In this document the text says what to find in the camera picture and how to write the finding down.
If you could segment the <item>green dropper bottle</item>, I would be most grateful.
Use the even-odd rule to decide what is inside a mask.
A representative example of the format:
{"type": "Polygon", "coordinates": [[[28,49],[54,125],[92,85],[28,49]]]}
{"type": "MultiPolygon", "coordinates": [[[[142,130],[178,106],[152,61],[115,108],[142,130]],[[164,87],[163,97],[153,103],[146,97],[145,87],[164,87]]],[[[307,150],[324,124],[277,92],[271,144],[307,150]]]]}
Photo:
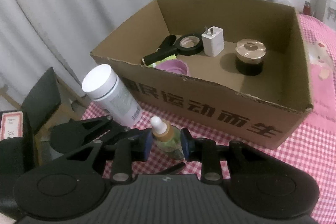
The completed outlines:
{"type": "Polygon", "coordinates": [[[156,146],[170,159],[183,160],[180,129],[158,116],[153,116],[150,124],[156,146]]]}

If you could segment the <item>white supplement bottle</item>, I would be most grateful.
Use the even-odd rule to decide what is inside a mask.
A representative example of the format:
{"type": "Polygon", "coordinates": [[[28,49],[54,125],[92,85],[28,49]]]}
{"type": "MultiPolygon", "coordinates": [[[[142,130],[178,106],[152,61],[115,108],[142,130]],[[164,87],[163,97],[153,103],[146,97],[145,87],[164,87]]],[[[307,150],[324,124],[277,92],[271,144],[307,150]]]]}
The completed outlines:
{"type": "Polygon", "coordinates": [[[94,67],[84,77],[81,88],[120,125],[131,128],[141,118],[141,107],[110,65],[94,67]]]}

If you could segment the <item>purple plastic lid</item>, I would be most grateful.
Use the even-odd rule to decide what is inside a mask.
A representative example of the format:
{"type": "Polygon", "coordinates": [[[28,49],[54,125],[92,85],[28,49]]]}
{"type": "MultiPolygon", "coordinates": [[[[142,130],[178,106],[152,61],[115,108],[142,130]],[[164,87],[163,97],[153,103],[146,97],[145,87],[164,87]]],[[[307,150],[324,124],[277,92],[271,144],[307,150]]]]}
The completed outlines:
{"type": "Polygon", "coordinates": [[[156,65],[155,68],[166,72],[190,76],[190,70],[188,65],[184,61],[179,59],[164,61],[159,65],[156,65]]]}

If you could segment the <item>black cylindrical stick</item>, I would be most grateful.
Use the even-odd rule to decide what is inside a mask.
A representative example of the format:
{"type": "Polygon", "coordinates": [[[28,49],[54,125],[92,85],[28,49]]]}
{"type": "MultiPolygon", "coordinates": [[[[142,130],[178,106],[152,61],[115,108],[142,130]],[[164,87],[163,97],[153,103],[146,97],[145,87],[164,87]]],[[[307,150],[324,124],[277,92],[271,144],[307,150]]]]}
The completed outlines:
{"type": "Polygon", "coordinates": [[[158,51],[151,53],[142,58],[142,64],[151,65],[157,61],[164,60],[165,58],[177,54],[177,48],[175,46],[161,48],[158,51]]]}

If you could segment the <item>black electrical tape roll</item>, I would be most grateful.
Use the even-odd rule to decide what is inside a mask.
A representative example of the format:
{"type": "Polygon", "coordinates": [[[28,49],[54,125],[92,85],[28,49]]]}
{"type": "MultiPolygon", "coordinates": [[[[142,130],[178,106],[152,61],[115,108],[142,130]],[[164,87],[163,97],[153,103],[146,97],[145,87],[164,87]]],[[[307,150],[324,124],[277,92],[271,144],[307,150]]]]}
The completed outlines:
{"type": "Polygon", "coordinates": [[[174,46],[177,49],[177,53],[183,56],[192,56],[199,54],[203,51],[203,41],[200,34],[188,34],[179,37],[174,46]]]}

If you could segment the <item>gold lid dark jar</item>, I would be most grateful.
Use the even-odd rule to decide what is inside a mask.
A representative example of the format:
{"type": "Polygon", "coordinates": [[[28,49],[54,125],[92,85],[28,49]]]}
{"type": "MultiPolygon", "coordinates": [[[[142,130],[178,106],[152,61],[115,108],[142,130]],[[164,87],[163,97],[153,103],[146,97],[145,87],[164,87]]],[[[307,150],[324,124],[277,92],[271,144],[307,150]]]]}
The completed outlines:
{"type": "Polygon", "coordinates": [[[253,39],[242,39],[235,46],[236,69],[246,76],[257,76],[263,71],[266,47],[253,39]]]}

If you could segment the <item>white wall charger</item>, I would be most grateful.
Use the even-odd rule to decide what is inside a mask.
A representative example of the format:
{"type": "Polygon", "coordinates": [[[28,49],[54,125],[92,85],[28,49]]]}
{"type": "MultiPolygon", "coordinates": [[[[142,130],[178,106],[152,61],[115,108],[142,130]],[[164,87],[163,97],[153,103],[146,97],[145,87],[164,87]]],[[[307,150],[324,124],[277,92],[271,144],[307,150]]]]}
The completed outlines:
{"type": "Polygon", "coordinates": [[[223,29],[216,26],[205,27],[205,32],[202,33],[202,41],[205,54],[216,57],[224,50],[223,29]]]}

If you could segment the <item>dark wooden chair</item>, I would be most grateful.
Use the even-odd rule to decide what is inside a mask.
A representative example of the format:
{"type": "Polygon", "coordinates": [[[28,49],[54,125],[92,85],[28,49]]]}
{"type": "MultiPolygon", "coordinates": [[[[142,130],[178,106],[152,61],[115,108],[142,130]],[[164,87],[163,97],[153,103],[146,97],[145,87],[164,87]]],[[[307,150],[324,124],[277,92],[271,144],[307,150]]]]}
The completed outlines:
{"type": "Polygon", "coordinates": [[[50,140],[52,127],[80,120],[78,107],[85,109],[89,105],[88,99],[75,93],[52,67],[45,71],[22,104],[6,92],[7,86],[1,87],[1,96],[26,112],[38,149],[50,140]]]}

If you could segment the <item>brown cardboard box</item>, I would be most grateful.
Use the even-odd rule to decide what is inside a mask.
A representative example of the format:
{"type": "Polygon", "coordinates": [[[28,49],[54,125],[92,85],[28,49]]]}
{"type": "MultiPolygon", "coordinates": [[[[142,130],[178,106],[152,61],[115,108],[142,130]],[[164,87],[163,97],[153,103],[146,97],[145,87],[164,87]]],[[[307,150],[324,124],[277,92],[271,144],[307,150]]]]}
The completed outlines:
{"type": "Polygon", "coordinates": [[[109,64],[140,101],[269,149],[283,143],[313,110],[307,44],[297,11],[262,0],[153,0],[92,52],[109,64]],[[142,64],[169,35],[220,27],[224,50],[180,55],[190,76],[142,64]],[[263,43],[262,72],[236,69],[242,39],[263,43]]]}

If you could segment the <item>small red bottle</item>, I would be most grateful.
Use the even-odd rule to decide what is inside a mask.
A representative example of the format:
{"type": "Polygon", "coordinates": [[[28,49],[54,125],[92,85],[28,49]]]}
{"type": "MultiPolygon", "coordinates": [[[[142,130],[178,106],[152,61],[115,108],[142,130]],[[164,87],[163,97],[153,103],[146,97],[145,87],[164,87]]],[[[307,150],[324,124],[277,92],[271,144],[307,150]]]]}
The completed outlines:
{"type": "Polygon", "coordinates": [[[303,6],[303,14],[304,15],[311,15],[311,5],[310,2],[305,1],[304,6],[303,6]]]}

